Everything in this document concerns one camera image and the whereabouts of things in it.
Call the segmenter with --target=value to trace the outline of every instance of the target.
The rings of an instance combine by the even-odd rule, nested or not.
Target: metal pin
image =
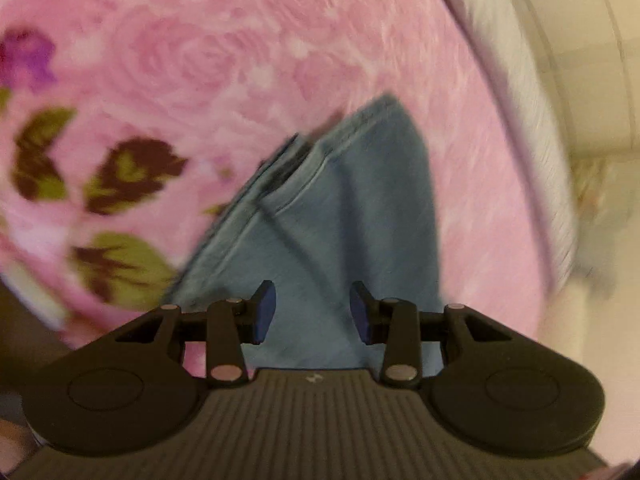
[[[391,365],[385,375],[392,381],[411,381],[418,375],[418,370],[409,365]]]
[[[242,370],[236,365],[218,365],[209,374],[217,381],[232,383],[242,377]]]

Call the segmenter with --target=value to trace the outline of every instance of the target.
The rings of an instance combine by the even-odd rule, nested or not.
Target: blue denim cloth
[[[383,96],[311,144],[291,139],[210,229],[165,303],[204,310],[214,300],[276,286],[266,341],[245,345],[248,366],[382,365],[350,316],[349,290],[362,280],[377,298],[441,312],[433,196],[426,150],[411,119]],[[442,368],[423,344],[427,375]]]

